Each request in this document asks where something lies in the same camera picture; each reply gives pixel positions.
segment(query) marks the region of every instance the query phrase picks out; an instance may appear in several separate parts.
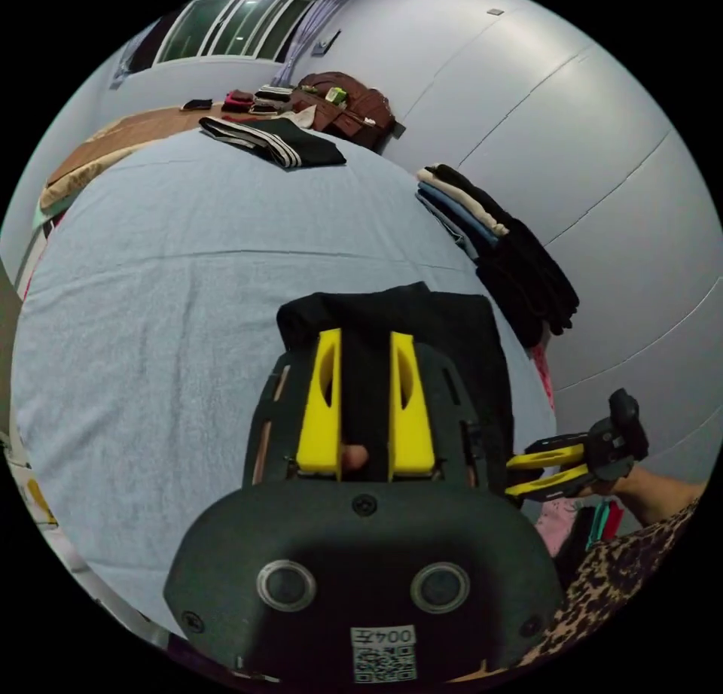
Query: window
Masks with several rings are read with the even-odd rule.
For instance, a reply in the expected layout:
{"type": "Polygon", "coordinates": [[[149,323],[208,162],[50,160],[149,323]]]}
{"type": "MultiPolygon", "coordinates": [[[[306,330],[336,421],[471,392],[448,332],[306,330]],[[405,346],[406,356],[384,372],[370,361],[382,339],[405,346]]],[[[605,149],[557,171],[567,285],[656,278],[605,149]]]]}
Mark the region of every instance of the window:
{"type": "Polygon", "coordinates": [[[315,1],[193,0],[154,27],[130,69],[201,56],[284,62],[292,35],[315,1]]]}

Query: white wall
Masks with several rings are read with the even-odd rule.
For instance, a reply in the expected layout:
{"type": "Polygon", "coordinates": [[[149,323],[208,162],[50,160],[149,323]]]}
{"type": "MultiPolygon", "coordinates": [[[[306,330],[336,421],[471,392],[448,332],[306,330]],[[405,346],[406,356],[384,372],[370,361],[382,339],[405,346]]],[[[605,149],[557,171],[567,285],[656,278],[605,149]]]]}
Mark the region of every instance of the white wall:
{"type": "Polygon", "coordinates": [[[384,157],[459,169],[525,221],[581,298],[550,363],[561,432],[639,398],[648,466],[706,476],[723,437],[723,234],[670,121],[594,40],[529,0],[352,0],[294,81],[340,71],[407,127],[384,157]],[[490,8],[504,10],[500,17],[490,8]]]}
{"type": "Polygon", "coordinates": [[[128,114],[183,105],[191,99],[222,100],[231,90],[255,92],[273,79],[281,65],[264,60],[179,59],[131,75],[101,94],[98,129],[128,114]]]}
{"type": "Polygon", "coordinates": [[[58,113],[20,177],[0,230],[0,259],[15,282],[32,239],[32,219],[47,177],[96,131],[96,112],[110,84],[120,51],[101,64],[58,113]]]}

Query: window frame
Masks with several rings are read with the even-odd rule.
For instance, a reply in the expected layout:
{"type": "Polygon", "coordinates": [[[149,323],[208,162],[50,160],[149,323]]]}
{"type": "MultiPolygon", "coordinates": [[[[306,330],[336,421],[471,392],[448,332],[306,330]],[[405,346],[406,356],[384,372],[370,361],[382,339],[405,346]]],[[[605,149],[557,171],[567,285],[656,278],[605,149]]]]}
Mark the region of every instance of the window frame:
{"type": "Polygon", "coordinates": [[[297,22],[294,22],[291,25],[291,28],[284,36],[282,43],[278,46],[276,49],[273,58],[268,59],[265,57],[259,57],[258,54],[261,52],[262,47],[264,46],[264,42],[267,40],[267,37],[271,33],[271,31],[274,29],[276,24],[281,19],[284,12],[294,3],[295,0],[285,0],[282,4],[274,4],[271,6],[270,9],[268,9],[264,15],[261,17],[261,19],[257,22],[256,26],[252,30],[252,33],[249,35],[249,41],[246,43],[246,46],[243,48],[242,54],[214,54],[214,50],[216,48],[216,45],[221,38],[221,35],[227,28],[228,24],[230,23],[231,19],[233,19],[233,15],[236,13],[238,8],[246,1],[246,0],[228,0],[228,3],[221,9],[221,11],[217,14],[216,18],[211,22],[209,25],[208,31],[203,37],[203,41],[201,42],[201,45],[199,46],[198,52],[194,54],[193,56],[186,56],[181,57],[180,59],[168,59],[167,61],[163,61],[163,54],[165,53],[166,48],[168,47],[168,44],[172,40],[173,35],[178,30],[178,27],[183,24],[184,20],[188,16],[188,14],[193,9],[194,4],[200,0],[190,0],[184,7],[183,11],[178,15],[175,22],[171,25],[170,29],[166,33],[166,36],[163,38],[163,41],[160,43],[160,46],[158,47],[158,51],[156,52],[156,56],[149,67],[149,69],[153,69],[156,66],[159,65],[166,65],[166,64],[174,64],[174,63],[180,63],[180,62],[189,62],[192,59],[235,59],[238,60],[245,60],[245,61],[258,61],[258,62],[268,62],[271,64],[280,64],[283,62],[277,62],[276,58],[279,55],[279,52],[284,47],[284,44],[286,44],[289,35],[291,32],[296,28],[297,22]],[[221,19],[223,19],[224,15],[227,14],[226,18],[221,22],[221,19]],[[271,20],[271,23],[268,25],[268,28],[264,32],[263,36],[259,40],[259,42],[256,45],[256,48],[254,50],[253,54],[248,54],[249,51],[248,45],[251,43],[251,40],[254,38],[254,35],[256,32],[260,29],[261,25],[264,24],[269,16],[273,13],[273,19],[271,20]],[[205,51],[206,45],[209,44],[208,50],[205,51]]]}

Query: human arm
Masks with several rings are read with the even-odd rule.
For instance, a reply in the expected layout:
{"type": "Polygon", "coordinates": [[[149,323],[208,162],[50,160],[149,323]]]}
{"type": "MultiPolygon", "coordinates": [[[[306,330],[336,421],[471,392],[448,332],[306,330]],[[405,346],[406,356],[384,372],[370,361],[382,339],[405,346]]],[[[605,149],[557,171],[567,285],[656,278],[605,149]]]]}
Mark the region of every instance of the human arm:
{"type": "Polygon", "coordinates": [[[617,496],[621,503],[636,517],[641,526],[664,521],[699,498],[706,483],[686,483],[668,476],[658,476],[636,465],[625,478],[613,483],[599,483],[585,488],[578,494],[617,496]]]}

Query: light blue bed sheet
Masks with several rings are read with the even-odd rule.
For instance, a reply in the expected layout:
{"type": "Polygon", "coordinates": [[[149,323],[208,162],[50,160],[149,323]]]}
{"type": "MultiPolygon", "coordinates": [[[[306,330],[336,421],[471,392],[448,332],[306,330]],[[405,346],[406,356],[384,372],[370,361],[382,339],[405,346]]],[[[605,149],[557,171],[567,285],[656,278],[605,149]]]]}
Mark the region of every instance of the light blue bed sheet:
{"type": "MultiPolygon", "coordinates": [[[[291,172],[196,130],[135,152],[75,201],[22,309],[12,395],[44,496],[91,568],[178,634],[163,584],[191,523],[241,483],[278,308],[418,281],[485,294],[416,180],[336,143],[346,166],[291,172]]],[[[520,452],[555,420],[493,307],[520,452]]]]}

